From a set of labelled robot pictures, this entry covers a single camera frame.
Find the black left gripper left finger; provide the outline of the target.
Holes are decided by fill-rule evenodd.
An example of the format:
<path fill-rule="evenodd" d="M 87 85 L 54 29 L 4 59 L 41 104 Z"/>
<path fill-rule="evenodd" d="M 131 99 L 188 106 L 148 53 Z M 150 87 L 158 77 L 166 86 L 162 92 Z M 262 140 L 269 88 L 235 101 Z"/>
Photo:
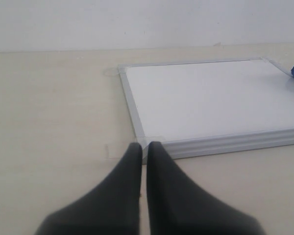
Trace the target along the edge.
<path fill-rule="evenodd" d="M 110 174 L 77 201 L 48 215 L 37 235 L 138 235 L 142 147 L 131 143 Z"/>

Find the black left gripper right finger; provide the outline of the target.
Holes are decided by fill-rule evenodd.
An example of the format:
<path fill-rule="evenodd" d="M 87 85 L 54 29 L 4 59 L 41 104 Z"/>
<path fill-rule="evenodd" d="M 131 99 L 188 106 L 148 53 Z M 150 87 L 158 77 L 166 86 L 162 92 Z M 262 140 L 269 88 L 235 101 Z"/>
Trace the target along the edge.
<path fill-rule="evenodd" d="M 148 147 L 147 203 L 152 235 L 265 234 L 254 217 L 198 186 L 155 141 Z"/>

